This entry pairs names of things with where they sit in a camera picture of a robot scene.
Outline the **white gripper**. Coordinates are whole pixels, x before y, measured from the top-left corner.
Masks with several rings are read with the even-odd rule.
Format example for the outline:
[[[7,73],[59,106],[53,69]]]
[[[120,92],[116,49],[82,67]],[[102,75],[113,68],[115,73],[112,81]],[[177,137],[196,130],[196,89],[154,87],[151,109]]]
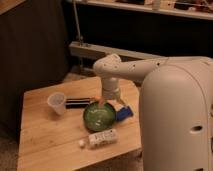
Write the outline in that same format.
[[[115,100],[120,97],[119,81],[117,78],[102,78],[101,83],[103,98],[98,99],[99,108],[105,105],[106,100]]]

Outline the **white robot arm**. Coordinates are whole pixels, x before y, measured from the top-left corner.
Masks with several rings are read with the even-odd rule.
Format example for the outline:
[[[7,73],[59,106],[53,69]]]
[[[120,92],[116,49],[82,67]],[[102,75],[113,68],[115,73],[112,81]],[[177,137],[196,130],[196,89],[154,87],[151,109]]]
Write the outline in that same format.
[[[144,171],[213,171],[213,59],[97,60],[102,97],[120,101],[118,80],[141,84],[139,122]]]

